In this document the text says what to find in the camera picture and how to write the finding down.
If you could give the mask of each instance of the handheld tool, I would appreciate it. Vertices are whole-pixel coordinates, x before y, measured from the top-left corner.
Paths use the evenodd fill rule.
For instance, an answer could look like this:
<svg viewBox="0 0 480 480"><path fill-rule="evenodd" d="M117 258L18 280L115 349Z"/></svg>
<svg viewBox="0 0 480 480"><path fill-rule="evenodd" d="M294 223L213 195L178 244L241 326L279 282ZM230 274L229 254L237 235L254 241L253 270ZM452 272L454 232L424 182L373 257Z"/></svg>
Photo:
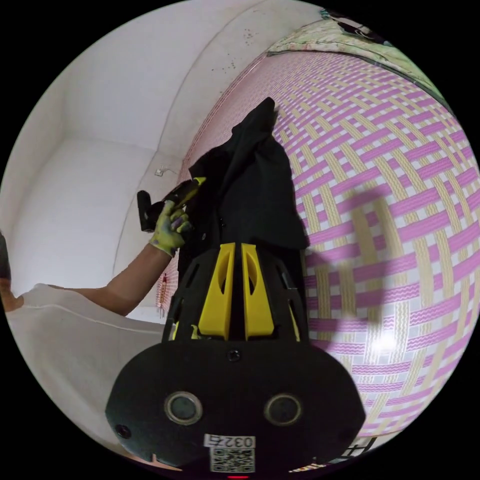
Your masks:
<svg viewBox="0 0 480 480"><path fill-rule="evenodd" d="M127 451L209 480L329 462L366 418L347 370L310 344L285 264L245 243L193 260L161 343L125 365L105 414Z"/></svg>
<svg viewBox="0 0 480 480"><path fill-rule="evenodd" d="M140 190L136 194L138 205L138 215L140 217L140 228L142 232L153 233L160 213L164 208L165 202L171 200L175 207L184 207L199 191L201 185L205 182L205 177L192 178L185 180L169 192L161 201L152 204L150 194L145 190Z"/></svg>

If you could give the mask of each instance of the camera lens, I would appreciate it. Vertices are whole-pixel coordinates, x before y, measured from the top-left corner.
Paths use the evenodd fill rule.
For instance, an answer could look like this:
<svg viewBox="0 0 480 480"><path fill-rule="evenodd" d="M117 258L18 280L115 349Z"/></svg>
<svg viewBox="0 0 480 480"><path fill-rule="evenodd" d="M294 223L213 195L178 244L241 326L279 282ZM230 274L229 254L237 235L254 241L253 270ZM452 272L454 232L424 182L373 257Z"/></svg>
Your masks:
<svg viewBox="0 0 480 480"><path fill-rule="evenodd" d="M273 396L265 405L265 418L273 425L286 427L297 422L302 414L300 401L289 393Z"/></svg>
<svg viewBox="0 0 480 480"><path fill-rule="evenodd" d="M164 410L167 417L179 425L192 425L202 417L200 400L187 391L177 391L165 400Z"/></svg>

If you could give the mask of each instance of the hand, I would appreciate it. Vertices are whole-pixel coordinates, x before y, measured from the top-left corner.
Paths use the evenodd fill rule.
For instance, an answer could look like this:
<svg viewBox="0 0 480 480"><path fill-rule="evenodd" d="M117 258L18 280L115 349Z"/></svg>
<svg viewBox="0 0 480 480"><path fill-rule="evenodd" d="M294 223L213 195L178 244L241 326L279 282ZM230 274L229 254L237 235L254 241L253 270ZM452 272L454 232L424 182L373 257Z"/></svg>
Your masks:
<svg viewBox="0 0 480 480"><path fill-rule="evenodd" d="M181 234L191 228L188 215L181 208L176 209L174 202L167 200L156 222L150 245L173 257L176 250L185 244Z"/></svg>

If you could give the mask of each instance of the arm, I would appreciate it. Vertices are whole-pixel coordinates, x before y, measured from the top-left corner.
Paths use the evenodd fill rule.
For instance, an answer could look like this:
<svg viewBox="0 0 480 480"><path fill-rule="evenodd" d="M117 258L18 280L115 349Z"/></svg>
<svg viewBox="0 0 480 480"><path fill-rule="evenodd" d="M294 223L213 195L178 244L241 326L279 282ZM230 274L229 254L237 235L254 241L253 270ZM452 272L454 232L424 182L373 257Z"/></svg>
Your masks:
<svg viewBox="0 0 480 480"><path fill-rule="evenodd" d="M173 211L173 203L165 205L155 233L128 267L102 288L63 288L83 295L100 307L126 316L145 298L158 281L177 248L184 244L180 235L191 228L182 210Z"/></svg>

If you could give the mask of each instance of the person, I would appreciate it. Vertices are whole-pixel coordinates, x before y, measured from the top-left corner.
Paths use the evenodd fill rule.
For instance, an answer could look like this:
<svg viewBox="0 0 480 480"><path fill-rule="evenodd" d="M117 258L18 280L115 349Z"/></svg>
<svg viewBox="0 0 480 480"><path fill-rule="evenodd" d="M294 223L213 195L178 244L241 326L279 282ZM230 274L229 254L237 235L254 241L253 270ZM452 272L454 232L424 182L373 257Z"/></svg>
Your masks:
<svg viewBox="0 0 480 480"><path fill-rule="evenodd" d="M158 344L164 325L127 318L158 281L183 233L187 214L166 201L151 240L128 267L101 288L37 284L19 297L0 232L0 296L13 338L34 377L84 433L111 451L145 462L118 442L105 416L117 375L143 350ZM174 469L157 462L151 465Z"/></svg>

